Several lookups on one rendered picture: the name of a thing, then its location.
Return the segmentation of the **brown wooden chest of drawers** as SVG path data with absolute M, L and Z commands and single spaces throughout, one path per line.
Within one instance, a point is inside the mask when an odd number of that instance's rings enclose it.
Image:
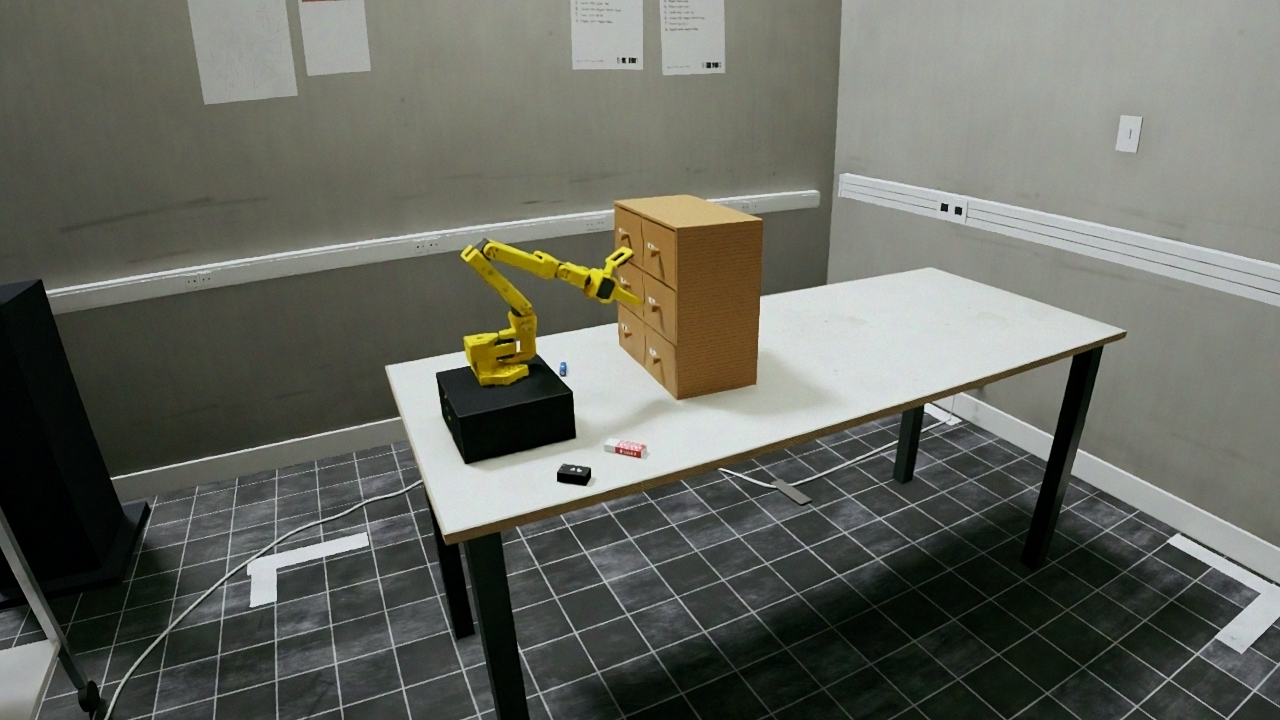
M 676 400 L 712 395 L 746 386 L 756 386 L 763 219 L 730 208 L 676 195 L 652 199 L 614 201 L 625 208 L 675 231 L 676 287 L 634 260 L 643 269 L 644 318 L 617 300 L 618 336 L 620 304 L 644 322 L 646 369 L 645 286 L 646 273 L 676 290 Z

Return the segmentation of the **red and white eraser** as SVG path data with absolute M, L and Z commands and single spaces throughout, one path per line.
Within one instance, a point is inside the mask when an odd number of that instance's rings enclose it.
M 641 459 L 646 454 L 646 445 L 611 438 L 605 442 L 604 451 Z

